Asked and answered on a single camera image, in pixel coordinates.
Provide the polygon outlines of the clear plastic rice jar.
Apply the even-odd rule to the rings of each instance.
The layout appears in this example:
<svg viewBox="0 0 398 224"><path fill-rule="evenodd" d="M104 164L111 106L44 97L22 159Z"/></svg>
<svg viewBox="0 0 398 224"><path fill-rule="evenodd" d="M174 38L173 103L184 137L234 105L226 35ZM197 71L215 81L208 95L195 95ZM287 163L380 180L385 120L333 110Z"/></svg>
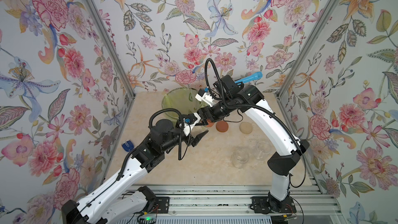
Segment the clear plastic rice jar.
<svg viewBox="0 0 398 224"><path fill-rule="evenodd" d="M231 156L232 165L235 168L242 169L250 159L249 151L245 148L239 148L233 151Z"/></svg>

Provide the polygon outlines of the rice jar beige lid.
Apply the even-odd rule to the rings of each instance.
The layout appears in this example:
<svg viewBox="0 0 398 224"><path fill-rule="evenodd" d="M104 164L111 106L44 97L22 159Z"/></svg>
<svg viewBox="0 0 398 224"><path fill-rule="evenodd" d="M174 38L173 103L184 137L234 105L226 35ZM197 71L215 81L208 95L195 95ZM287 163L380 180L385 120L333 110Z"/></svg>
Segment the rice jar beige lid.
<svg viewBox="0 0 398 224"><path fill-rule="evenodd" d="M264 161L271 153L271 145L265 141L259 141L255 144L252 154L256 160Z"/></svg>

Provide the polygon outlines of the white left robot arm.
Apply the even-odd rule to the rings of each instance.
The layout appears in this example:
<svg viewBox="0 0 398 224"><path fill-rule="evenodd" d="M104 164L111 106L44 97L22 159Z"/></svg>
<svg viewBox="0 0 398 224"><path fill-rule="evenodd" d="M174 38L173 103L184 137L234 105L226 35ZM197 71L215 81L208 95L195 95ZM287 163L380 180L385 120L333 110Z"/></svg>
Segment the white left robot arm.
<svg viewBox="0 0 398 224"><path fill-rule="evenodd" d="M196 125L207 125L207 119L201 112L183 115L174 108L154 113L149 119L150 132L128 152L121 169L88 196L67 201L61 208L62 222L116 224L132 213L152 211L156 196L146 186L139 187L130 197L118 198L159 165L174 147L178 147L178 159L182 160L182 144L196 146L205 133L196 139L191 131Z"/></svg>

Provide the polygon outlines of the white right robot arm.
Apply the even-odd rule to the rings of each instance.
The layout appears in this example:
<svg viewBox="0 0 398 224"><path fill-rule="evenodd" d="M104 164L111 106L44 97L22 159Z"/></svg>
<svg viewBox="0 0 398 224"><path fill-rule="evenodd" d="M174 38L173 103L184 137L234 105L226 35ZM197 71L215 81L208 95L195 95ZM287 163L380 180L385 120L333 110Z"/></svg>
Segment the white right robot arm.
<svg viewBox="0 0 398 224"><path fill-rule="evenodd" d="M295 204L290 196L291 171L308 150L308 141L296 137L277 117L262 92L250 84L262 78L261 72L233 80L229 75L220 77L211 58L206 60L205 65L213 68L216 82L213 85L207 83L195 96L206 106L195 113L196 121L191 126L221 121L234 111L246 114L275 148L275 153L267 161L273 173L271 189L266 197L253 198L251 208L267 214L293 211Z"/></svg>

